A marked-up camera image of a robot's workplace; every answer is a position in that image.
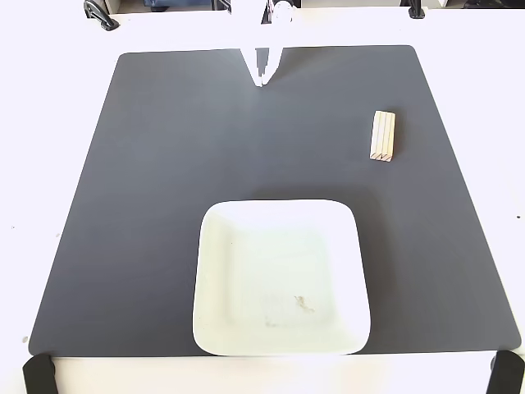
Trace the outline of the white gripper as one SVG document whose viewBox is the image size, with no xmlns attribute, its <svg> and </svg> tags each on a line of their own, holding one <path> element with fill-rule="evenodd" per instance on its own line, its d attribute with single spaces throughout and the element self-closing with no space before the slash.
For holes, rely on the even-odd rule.
<svg viewBox="0 0 525 394">
<path fill-rule="evenodd" d="M 267 1 L 267 0 L 232 0 L 231 17 L 236 33 L 245 35 L 240 40 L 240 52 L 244 63 L 255 86 L 267 85 L 275 75 L 280 65 L 283 46 L 273 44 L 268 48 L 267 65 L 259 75 L 258 49 L 248 34 L 260 34 L 263 32 L 262 20 L 268 9 L 269 22 L 272 28 L 281 33 L 292 21 L 294 13 L 293 1 Z"/>
</svg>

